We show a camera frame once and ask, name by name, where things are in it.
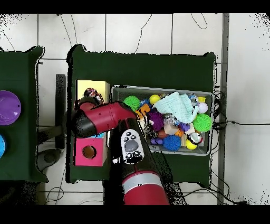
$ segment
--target green table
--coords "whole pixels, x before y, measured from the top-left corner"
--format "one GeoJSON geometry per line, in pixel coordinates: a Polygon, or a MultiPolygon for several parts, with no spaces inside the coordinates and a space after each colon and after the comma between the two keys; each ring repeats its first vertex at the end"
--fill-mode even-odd
{"type": "MultiPolygon", "coordinates": [[[[111,85],[143,86],[213,92],[213,68],[215,55],[204,56],[175,54],[120,54],[86,52],[82,45],[75,45],[68,53],[67,88],[72,102],[75,98],[75,80],[103,80],[111,85]]],[[[72,144],[68,144],[71,182],[76,180],[107,180],[109,161],[103,167],[79,167],[73,165],[72,144]]],[[[209,186],[210,156],[165,155],[174,182],[199,182],[209,186]]]]}
{"type": "Polygon", "coordinates": [[[13,92],[22,104],[18,120],[11,125],[0,126],[0,133],[7,141],[7,150],[0,158],[0,180],[47,182],[46,176],[36,168],[35,68],[43,50],[38,46],[27,52],[0,51],[0,90],[13,92]]]}

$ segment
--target gray plastic bin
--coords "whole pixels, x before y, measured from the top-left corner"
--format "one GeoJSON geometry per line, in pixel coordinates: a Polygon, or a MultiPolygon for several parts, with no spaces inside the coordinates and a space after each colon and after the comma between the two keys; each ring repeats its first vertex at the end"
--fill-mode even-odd
{"type": "MultiPolygon", "coordinates": [[[[111,98],[113,101],[124,101],[128,96],[136,96],[140,100],[149,99],[153,94],[170,94],[172,92],[179,92],[180,94],[195,94],[197,97],[205,97],[205,103],[208,106],[207,115],[213,120],[214,111],[214,95],[210,92],[198,92],[198,91],[186,91],[186,90],[174,90],[174,89],[159,89],[159,88],[147,88],[147,87],[136,87],[136,86],[113,86],[111,89],[111,98]]],[[[162,145],[151,145],[150,140],[146,139],[150,150],[162,151],[168,154],[181,154],[181,155],[195,155],[195,156],[206,156],[210,152],[212,130],[201,134],[204,141],[198,145],[195,150],[189,150],[186,147],[181,147],[176,152],[166,150],[162,145]]]]}

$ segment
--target toy pile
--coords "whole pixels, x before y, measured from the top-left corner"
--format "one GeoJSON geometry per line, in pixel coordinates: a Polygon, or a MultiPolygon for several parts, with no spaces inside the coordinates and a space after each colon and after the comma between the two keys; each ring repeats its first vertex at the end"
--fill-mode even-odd
{"type": "Polygon", "coordinates": [[[124,103],[137,114],[145,136],[153,145],[163,145],[169,151],[181,147],[194,150],[203,141],[201,133],[211,129],[212,120],[205,114],[208,106],[204,97],[173,92],[152,95],[140,101],[129,96],[124,103]]]}

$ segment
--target pink box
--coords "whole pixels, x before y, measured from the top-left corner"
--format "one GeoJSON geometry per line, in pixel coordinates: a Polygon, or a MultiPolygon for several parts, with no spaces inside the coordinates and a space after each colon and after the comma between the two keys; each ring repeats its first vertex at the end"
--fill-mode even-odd
{"type": "Polygon", "coordinates": [[[93,136],[90,138],[77,138],[76,139],[76,155],[75,166],[103,166],[104,161],[107,158],[107,146],[106,138],[104,136],[93,136]],[[92,146],[96,149],[96,155],[94,158],[86,158],[83,155],[83,149],[86,146],[92,146]]]}

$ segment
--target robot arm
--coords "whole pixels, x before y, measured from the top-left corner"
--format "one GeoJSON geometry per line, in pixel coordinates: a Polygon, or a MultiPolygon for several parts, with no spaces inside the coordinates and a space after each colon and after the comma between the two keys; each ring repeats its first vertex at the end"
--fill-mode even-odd
{"type": "Polygon", "coordinates": [[[121,102],[95,106],[80,100],[72,116],[72,132],[76,137],[86,138],[114,128],[119,132],[113,147],[121,151],[125,204],[169,204],[136,114],[121,102]]]}

